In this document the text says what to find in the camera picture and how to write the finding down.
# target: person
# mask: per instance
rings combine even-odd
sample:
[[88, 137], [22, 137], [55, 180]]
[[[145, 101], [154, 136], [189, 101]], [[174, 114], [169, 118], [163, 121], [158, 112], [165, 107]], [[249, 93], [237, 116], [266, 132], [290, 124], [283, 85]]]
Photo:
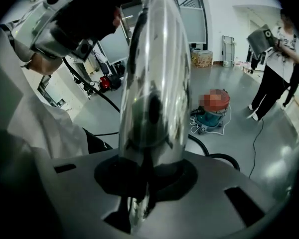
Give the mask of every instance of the person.
[[290, 85], [294, 64], [299, 64], [299, 39], [294, 25], [285, 10], [281, 10], [283, 27], [276, 26], [272, 34], [276, 38], [264, 70], [258, 92], [248, 108], [251, 117], [259, 121], [275, 104]]
[[287, 104], [289, 104], [291, 98], [294, 96], [294, 94], [298, 88], [298, 85], [299, 85], [299, 64], [295, 64], [293, 74], [290, 78], [290, 90], [289, 90], [287, 98], [282, 106], [283, 110], [286, 108]]
[[255, 58], [253, 55], [251, 59], [251, 71], [250, 71], [251, 74], [253, 74], [254, 71], [256, 70], [258, 63], [259, 63], [259, 59]]
[[[113, 26], [112, 31], [120, 25], [118, 6], [129, 1], [112, 1], [113, 6], [106, 10], [111, 15], [102, 21], [103, 27], [96, 27], [104, 32], [101, 36], [110, 34], [109, 25]], [[62, 59], [47, 60], [20, 42], [13, 42], [14, 48], [6, 31], [0, 28], [0, 135], [6, 142], [12, 139], [6, 146], [9, 151], [23, 153], [28, 148], [32, 152], [39, 149], [50, 158], [67, 158], [110, 149], [108, 144], [74, 124], [66, 111], [43, 104], [21, 69], [26, 67], [50, 75], [58, 69]]]

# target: white wall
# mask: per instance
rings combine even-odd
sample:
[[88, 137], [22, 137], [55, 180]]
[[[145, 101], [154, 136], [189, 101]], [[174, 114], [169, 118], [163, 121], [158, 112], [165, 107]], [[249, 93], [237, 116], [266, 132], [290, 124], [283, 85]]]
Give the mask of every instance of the white wall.
[[79, 85], [74, 82], [73, 75], [69, 72], [64, 63], [52, 74], [50, 81], [55, 87], [55, 92], [77, 112], [79, 112], [87, 102], [88, 98], [86, 94], [81, 90]]
[[19, 20], [35, 3], [30, 1], [16, 1], [10, 10], [2, 17], [0, 23]]
[[254, 21], [259, 26], [267, 24], [270, 29], [276, 25], [283, 26], [280, 17], [280, 8], [248, 5], [247, 10], [249, 12], [250, 20]]
[[255, 9], [250, 9], [249, 7], [236, 7], [236, 9], [244, 10], [247, 13], [248, 20], [259, 27], [268, 24], [259, 16], [259, 13], [255, 13]]
[[242, 23], [248, 22], [247, 15], [238, 6], [264, 5], [280, 8], [277, 0], [203, 0], [207, 18], [208, 49], [213, 51], [214, 61], [222, 61], [222, 36], [228, 35], [235, 38], [237, 43], [235, 57], [246, 60], [248, 46], [245, 51], [247, 27]]
[[253, 20], [250, 20], [250, 33], [254, 32], [258, 28], [260, 28], [258, 24], [256, 24]]
[[43, 102], [47, 105], [50, 105], [49, 102], [38, 91], [38, 86], [39, 86], [43, 76], [41, 74], [38, 74], [37, 72], [32, 71], [32, 70], [25, 69], [24, 67], [22, 67], [22, 71], [23, 71], [26, 79], [28, 80], [30, 86], [32, 87], [33, 91], [39, 97], [41, 102]]

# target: red machine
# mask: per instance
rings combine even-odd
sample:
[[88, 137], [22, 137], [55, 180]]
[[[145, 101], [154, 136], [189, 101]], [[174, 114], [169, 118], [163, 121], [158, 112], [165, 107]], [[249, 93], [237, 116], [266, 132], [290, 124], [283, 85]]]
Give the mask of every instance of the red machine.
[[200, 97], [199, 105], [208, 112], [220, 112], [228, 108], [230, 97], [225, 90], [211, 89], [209, 94]]
[[100, 77], [100, 90], [105, 92], [110, 89], [110, 81], [107, 76]]

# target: gray floor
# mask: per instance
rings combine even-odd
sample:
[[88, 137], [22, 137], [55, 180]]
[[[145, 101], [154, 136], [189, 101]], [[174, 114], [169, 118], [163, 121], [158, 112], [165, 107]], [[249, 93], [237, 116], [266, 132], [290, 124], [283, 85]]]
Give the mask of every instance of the gray floor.
[[[259, 84], [240, 70], [214, 66], [212, 68], [191, 71], [192, 107], [198, 107], [199, 95], [209, 89], [225, 89], [230, 97], [232, 116], [225, 128], [225, 135], [195, 134], [212, 153], [224, 153], [234, 157], [241, 172], [249, 176], [254, 164], [253, 141], [262, 127], [262, 122], [246, 119]], [[106, 92], [106, 95], [120, 107], [122, 89]], [[106, 101], [92, 97], [74, 120], [94, 134], [116, 132], [120, 117]], [[118, 147], [118, 135], [102, 136], [113, 148]], [[264, 117], [264, 129], [258, 137], [256, 148], [256, 166], [251, 179], [276, 199], [283, 198], [292, 186], [299, 162], [299, 143], [297, 134], [278, 105], [275, 105]], [[186, 150], [201, 154], [198, 145], [188, 141]]]

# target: white shirt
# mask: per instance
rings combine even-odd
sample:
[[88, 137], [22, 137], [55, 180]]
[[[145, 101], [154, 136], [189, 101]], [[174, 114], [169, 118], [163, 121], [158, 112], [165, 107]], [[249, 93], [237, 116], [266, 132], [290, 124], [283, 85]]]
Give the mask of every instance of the white shirt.
[[[272, 34], [281, 40], [282, 44], [294, 50], [299, 55], [299, 38], [295, 38], [293, 34], [288, 34], [283, 27], [276, 26], [272, 30]], [[291, 75], [294, 70], [294, 61], [290, 57], [284, 56], [280, 51], [272, 49], [269, 52], [267, 65], [274, 70], [286, 82], [290, 83]]]
[[84, 130], [62, 109], [43, 104], [26, 80], [19, 58], [0, 29], [0, 131], [51, 158], [88, 154]]

